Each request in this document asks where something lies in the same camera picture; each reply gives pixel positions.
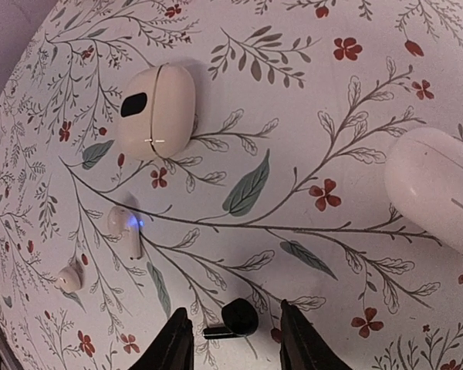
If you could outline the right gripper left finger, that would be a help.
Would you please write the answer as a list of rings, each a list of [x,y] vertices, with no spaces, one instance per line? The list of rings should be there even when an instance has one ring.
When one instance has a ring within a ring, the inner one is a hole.
[[[130,370],[192,369],[194,369],[193,324],[188,318],[187,310],[178,308]]]

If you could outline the black earbud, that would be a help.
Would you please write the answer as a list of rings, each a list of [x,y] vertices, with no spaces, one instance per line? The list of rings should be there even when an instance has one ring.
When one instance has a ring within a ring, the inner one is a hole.
[[[259,315],[244,298],[237,298],[221,310],[222,326],[203,330],[206,340],[244,338],[253,335],[259,327]]]

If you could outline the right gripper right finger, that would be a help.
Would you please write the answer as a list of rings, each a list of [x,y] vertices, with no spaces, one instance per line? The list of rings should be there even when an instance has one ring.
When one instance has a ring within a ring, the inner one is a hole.
[[[281,369],[352,370],[295,305],[283,300],[281,309]]]

